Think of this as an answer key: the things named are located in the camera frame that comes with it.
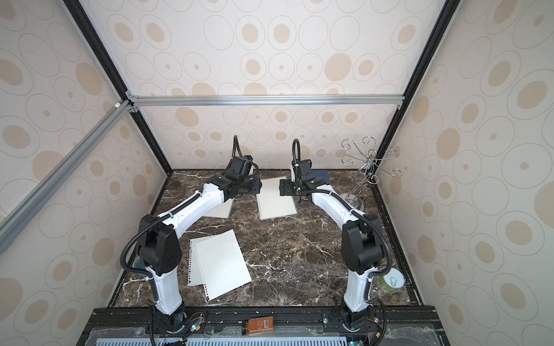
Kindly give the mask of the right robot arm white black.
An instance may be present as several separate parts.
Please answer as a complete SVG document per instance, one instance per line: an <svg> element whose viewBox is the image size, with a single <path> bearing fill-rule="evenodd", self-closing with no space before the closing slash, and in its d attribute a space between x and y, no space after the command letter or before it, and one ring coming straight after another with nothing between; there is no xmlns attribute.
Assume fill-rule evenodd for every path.
<svg viewBox="0 0 554 346"><path fill-rule="evenodd" d="M372 279L392 269L390 247L379 218L350 206L331 185L315 176L308 159L291 162L291 180L281 180L279 191L282 196L310 197L341 228L341 256L349 278L340 318L346 329L359 329L373 304L369 299Z"/></svg>

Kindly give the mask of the torn grid paper page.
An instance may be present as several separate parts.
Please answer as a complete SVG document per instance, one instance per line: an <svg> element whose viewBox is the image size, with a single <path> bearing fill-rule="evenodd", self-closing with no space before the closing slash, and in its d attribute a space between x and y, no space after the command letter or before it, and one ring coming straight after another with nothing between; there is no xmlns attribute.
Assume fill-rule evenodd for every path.
<svg viewBox="0 0 554 346"><path fill-rule="evenodd" d="M188 265L188 286L202 285L203 279L200 272L199 260L196 255L196 246L213 238L214 236L205 236L190 240L189 265Z"/></svg>

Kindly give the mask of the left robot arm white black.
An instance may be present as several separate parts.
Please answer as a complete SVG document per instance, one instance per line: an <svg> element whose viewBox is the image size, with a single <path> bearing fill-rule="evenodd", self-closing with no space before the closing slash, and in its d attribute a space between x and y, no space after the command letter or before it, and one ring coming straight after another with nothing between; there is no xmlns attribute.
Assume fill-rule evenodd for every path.
<svg viewBox="0 0 554 346"><path fill-rule="evenodd" d="M180 329L185 318L177 282L177 267L183 258L180 237L211 209L244 194L256 195L261 187L252 156L235 156L225 171L216 173L182 203L140 220L138 234L121 253L121 267L146 276L157 315L171 330Z"/></svg>

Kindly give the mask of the diagonal aluminium rail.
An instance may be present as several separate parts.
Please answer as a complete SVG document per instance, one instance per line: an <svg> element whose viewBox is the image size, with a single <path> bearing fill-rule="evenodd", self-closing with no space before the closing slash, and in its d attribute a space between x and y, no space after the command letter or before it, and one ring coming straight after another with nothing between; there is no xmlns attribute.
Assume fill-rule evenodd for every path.
<svg viewBox="0 0 554 346"><path fill-rule="evenodd" d="M33 220L36 214L50 200L53 194L68 180L73 172L86 160L89 153L99 144L106 133L130 112L131 102L121 100L112 110L66 155L51 173L4 219L1 224L1 251L14 242L20 232Z"/></svg>

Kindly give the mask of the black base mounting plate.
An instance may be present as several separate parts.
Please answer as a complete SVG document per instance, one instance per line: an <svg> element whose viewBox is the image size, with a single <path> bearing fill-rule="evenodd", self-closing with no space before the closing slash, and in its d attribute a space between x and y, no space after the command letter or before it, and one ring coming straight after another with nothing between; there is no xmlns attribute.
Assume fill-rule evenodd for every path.
<svg viewBox="0 0 554 346"><path fill-rule="evenodd" d="M347 327L337 306L190 307L179 327L152 308L93 311L78 345L448 345L430 306L375 306Z"/></svg>

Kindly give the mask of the blue spiral notebook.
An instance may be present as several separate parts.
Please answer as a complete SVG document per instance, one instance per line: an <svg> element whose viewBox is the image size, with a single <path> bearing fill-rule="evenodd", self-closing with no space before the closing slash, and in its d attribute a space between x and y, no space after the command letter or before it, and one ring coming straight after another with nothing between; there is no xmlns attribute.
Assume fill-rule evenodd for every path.
<svg viewBox="0 0 554 346"><path fill-rule="evenodd" d="M321 178L326 184L330 184L330 175L327 170L313 170L312 173L316 178Z"/></svg>

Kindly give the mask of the torn lined paper page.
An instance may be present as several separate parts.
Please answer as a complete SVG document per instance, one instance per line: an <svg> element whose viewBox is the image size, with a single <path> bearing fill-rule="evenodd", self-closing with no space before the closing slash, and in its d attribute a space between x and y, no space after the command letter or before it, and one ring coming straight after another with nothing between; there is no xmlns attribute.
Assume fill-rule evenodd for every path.
<svg viewBox="0 0 554 346"><path fill-rule="evenodd" d="M200 242L195 254L209 301L252 281L233 230Z"/></svg>

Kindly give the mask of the large lined spiral notebook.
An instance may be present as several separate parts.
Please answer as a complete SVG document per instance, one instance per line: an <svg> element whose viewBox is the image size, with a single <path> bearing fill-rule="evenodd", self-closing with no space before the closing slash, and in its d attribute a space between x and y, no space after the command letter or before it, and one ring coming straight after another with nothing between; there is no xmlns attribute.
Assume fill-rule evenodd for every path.
<svg viewBox="0 0 554 346"><path fill-rule="evenodd" d="M280 196L280 180L285 179L283 176L261 180L261 191L257 195L260 220L291 216L297 213L293 197Z"/></svg>

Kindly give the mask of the chrome hook stand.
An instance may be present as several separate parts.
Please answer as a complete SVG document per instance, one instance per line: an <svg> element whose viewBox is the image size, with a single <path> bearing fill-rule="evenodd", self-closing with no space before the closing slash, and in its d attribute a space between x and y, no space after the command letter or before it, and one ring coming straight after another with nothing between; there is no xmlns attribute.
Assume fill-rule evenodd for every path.
<svg viewBox="0 0 554 346"><path fill-rule="evenodd" d="M382 161L387 159L397 158L399 152L394 148L388 149L384 157L379 159L377 151L374 148L368 148L362 151L354 140L344 139L341 142L342 149L345 154L341 157L341 161L345 167L354 167L356 163L362 165L356 170L353 181L356 186L350 189L347 193L343 193L340 197L349 204L350 207L364 211L364 198L362 197L365 185L378 185L379 177L377 171Z"/></svg>

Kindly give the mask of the small grid spiral notebook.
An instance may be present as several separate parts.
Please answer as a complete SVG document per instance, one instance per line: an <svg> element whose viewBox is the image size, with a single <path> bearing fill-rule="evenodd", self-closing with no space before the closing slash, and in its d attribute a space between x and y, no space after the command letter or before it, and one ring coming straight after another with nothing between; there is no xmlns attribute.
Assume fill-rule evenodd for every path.
<svg viewBox="0 0 554 346"><path fill-rule="evenodd" d="M210 218L227 219L230 215L233 199L229 199L220 206L211 209L204 216Z"/></svg>

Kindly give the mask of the teal ceramic cup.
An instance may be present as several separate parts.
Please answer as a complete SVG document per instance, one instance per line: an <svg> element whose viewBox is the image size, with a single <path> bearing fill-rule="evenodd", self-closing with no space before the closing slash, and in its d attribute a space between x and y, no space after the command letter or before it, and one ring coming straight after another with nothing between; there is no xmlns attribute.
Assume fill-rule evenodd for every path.
<svg viewBox="0 0 554 346"><path fill-rule="evenodd" d="M136 258L134 259L134 262L133 262L132 267L133 267L133 268L136 268L136 269L139 269L139 270L144 270L144 269L145 269L144 264L143 264L143 262L142 262L142 260L141 260L140 257L136 257Z"/></svg>

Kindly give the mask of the orange electronic module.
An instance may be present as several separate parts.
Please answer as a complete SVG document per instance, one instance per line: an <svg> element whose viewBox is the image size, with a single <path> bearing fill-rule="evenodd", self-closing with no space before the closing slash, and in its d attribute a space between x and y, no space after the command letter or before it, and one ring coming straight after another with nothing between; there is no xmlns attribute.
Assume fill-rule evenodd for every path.
<svg viewBox="0 0 554 346"><path fill-rule="evenodd" d="M246 334L259 334L272 331L274 331L274 318L272 316L249 319L245 326Z"/></svg>

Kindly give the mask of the horizontal aluminium rail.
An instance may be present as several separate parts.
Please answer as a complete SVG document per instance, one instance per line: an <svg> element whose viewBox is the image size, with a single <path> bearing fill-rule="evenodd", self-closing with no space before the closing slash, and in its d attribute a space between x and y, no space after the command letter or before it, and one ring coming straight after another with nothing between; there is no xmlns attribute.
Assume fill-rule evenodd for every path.
<svg viewBox="0 0 554 346"><path fill-rule="evenodd" d="M156 106L270 106L270 105L401 105L403 95L266 95L266 96L133 96L139 107Z"/></svg>

